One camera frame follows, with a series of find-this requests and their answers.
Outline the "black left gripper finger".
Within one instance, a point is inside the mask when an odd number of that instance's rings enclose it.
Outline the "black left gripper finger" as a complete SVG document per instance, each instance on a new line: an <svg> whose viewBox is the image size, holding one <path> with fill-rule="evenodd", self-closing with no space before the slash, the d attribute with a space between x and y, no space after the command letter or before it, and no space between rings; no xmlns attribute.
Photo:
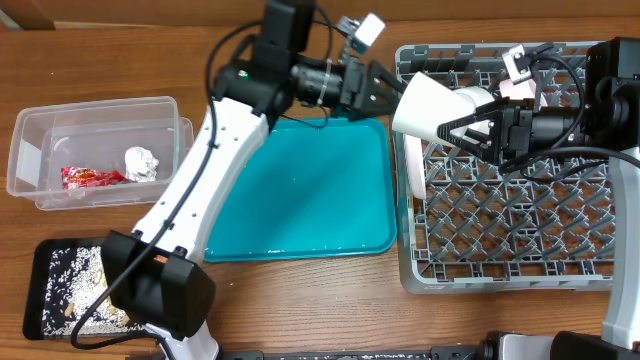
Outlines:
<svg viewBox="0 0 640 360"><path fill-rule="evenodd" d="M396 95L384 97L382 95L371 95L367 100L367 116L379 117L393 115L398 107L399 98Z"/></svg>
<svg viewBox="0 0 640 360"><path fill-rule="evenodd" d="M380 62L372 60L368 67L368 78L377 84L380 88L386 87L394 90L399 94L403 94L407 84L398 80L391 72L389 72Z"/></svg>

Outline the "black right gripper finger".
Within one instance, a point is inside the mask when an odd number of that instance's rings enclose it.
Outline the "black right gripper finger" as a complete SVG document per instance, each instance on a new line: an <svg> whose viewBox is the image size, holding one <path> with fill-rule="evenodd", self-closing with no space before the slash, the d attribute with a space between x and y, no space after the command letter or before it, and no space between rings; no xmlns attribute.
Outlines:
<svg viewBox="0 0 640 360"><path fill-rule="evenodd" d="M500 128L503 112L507 105L507 98L500 98L493 102L481 105L477 107L471 115L438 125L436 134L439 138L450 138L453 130L481 122L487 123L489 127L488 134L492 134L495 129Z"/></svg>
<svg viewBox="0 0 640 360"><path fill-rule="evenodd" d="M498 163L500 152L495 137L477 130L465 130L462 137L453 135L448 130L438 130L437 136L454 147L458 147L467 153L487 163Z"/></svg>

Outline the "white paper cup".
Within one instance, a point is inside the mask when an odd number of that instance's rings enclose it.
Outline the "white paper cup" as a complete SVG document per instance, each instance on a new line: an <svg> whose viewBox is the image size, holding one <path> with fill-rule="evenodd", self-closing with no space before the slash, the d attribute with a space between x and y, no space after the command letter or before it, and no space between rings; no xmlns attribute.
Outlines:
<svg viewBox="0 0 640 360"><path fill-rule="evenodd" d="M412 77L391 122L392 130L451 147L437 135L440 125L474 113L479 101L466 89L450 90L423 73Z"/></svg>

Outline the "white plate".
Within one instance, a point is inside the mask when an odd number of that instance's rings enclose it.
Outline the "white plate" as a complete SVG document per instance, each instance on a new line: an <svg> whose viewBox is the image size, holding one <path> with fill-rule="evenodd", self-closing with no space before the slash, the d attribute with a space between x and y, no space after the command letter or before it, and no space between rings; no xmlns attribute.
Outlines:
<svg viewBox="0 0 640 360"><path fill-rule="evenodd" d="M427 193L421 140L410 135L405 135L404 150L411 193L415 198L425 200Z"/></svg>

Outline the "pink bowl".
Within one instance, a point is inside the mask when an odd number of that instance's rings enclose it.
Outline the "pink bowl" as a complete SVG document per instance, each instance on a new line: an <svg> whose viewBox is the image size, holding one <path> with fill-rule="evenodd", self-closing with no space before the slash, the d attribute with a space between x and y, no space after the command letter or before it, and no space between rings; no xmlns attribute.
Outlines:
<svg viewBox="0 0 640 360"><path fill-rule="evenodd" d="M510 79L506 79L499 83L499 91L502 97L508 97L511 100L534 100L536 96L536 82L533 79L529 79L515 85Z"/></svg>

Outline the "white bowl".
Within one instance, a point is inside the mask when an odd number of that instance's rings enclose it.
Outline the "white bowl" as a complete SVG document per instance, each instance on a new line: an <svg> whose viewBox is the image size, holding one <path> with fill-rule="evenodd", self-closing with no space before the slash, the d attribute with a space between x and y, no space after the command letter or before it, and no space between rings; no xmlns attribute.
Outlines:
<svg viewBox="0 0 640 360"><path fill-rule="evenodd" d="M494 97L486 89L481 87L471 86L459 88L455 90L455 93L461 96L468 103L472 104L475 108L494 101ZM489 133L487 121L471 124L468 126L468 129L479 131L484 134Z"/></svg>

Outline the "foil ball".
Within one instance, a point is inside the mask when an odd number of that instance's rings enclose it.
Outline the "foil ball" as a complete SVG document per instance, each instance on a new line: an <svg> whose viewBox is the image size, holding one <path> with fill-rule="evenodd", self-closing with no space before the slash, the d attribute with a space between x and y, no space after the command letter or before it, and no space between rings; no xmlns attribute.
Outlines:
<svg viewBox="0 0 640 360"><path fill-rule="evenodd" d="M131 147L125 152L125 177L136 183L156 180L159 160L143 147Z"/></svg>

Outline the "red snack wrapper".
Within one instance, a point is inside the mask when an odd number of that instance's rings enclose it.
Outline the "red snack wrapper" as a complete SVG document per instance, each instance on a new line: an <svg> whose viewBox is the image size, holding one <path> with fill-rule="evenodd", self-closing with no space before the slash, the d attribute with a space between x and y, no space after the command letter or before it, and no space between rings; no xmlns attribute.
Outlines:
<svg viewBox="0 0 640 360"><path fill-rule="evenodd" d="M93 188L128 183L129 180L114 170L103 172L85 167L63 167L61 169L62 187L65 190Z"/></svg>

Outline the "orange carrot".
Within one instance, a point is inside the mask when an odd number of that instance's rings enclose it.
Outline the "orange carrot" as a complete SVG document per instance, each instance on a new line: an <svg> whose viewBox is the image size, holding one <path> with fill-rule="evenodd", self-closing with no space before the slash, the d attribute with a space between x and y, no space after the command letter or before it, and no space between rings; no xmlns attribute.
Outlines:
<svg viewBox="0 0 640 360"><path fill-rule="evenodd" d="M162 264L166 264L168 262L168 258L162 255L156 255L153 260Z"/></svg>

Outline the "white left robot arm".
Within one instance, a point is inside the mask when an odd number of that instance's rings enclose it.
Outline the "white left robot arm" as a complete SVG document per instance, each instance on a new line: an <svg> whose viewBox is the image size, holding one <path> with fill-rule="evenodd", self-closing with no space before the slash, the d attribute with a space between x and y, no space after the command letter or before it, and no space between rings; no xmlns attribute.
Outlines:
<svg viewBox="0 0 640 360"><path fill-rule="evenodd" d="M216 287L202 269L214 223L238 176L294 102L351 121L393 113L404 86L364 53L375 14L332 22L313 1L270 1L234 29L227 64L205 67L207 112L164 193L128 234L101 246L100 302L123 310L168 359L217 359L207 325Z"/></svg>

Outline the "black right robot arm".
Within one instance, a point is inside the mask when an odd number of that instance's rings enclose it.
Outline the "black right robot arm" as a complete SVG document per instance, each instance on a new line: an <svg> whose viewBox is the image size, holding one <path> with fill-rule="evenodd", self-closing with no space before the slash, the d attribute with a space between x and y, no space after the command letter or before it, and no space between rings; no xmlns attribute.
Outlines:
<svg viewBox="0 0 640 360"><path fill-rule="evenodd" d="M522 172L544 158L580 157L605 163L614 210L613 284L600 335L562 331L551 340L551 359L636 359L639 356L639 41L619 36L586 52L578 74L551 43L511 48L503 56L520 84L542 63L566 70L578 104L539 105L507 96L471 114L442 122L436 137L498 167Z"/></svg>

